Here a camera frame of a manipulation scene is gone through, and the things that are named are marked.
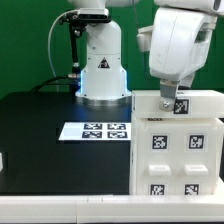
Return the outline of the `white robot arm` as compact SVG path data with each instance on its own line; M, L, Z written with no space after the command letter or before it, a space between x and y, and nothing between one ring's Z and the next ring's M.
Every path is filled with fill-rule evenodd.
M128 95L121 67L121 29L110 7L140 0L67 0L75 35L85 31L87 64L79 96L88 101L117 101ZM160 80L160 109L172 111L177 89L191 87L206 62L213 30L224 16L224 0L153 0L158 6L151 26L138 30L139 48L149 54L150 74Z

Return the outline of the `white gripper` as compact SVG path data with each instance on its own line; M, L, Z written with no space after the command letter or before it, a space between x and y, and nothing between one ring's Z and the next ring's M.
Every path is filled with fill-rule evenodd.
M188 9L160 7L151 26L138 30L142 52L149 53L149 70L160 80L162 111L172 111L178 86L190 88L207 60L217 17Z

